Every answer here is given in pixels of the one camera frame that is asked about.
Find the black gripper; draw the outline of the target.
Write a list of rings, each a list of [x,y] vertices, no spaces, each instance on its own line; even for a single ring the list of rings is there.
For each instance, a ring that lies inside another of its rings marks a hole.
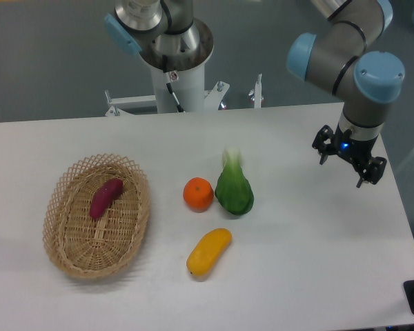
[[[333,155],[351,164],[359,175],[357,188],[363,183],[376,185],[383,177],[387,165],[387,159],[372,155],[378,133],[366,128],[360,128],[359,131],[356,132],[354,128],[341,129],[339,126],[333,131],[331,127],[324,125],[312,143],[313,149],[320,156],[320,165]]]

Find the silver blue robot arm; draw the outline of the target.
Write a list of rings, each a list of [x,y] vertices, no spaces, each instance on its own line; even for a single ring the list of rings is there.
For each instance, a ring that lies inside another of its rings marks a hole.
[[[336,155],[353,166],[360,183],[376,184],[386,159],[371,154],[405,76],[402,62],[369,46],[389,26],[388,1],[315,1],[331,24],[318,37],[301,34],[286,67],[344,103],[337,127],[324,126],[313,141],[321,161]],[[118,1],[104,19],[112,40],[150,68],[160,113],[216,111],[223,88],[204,90],[204,66],[213,53],[208,26],[194,17],[192,1]]]

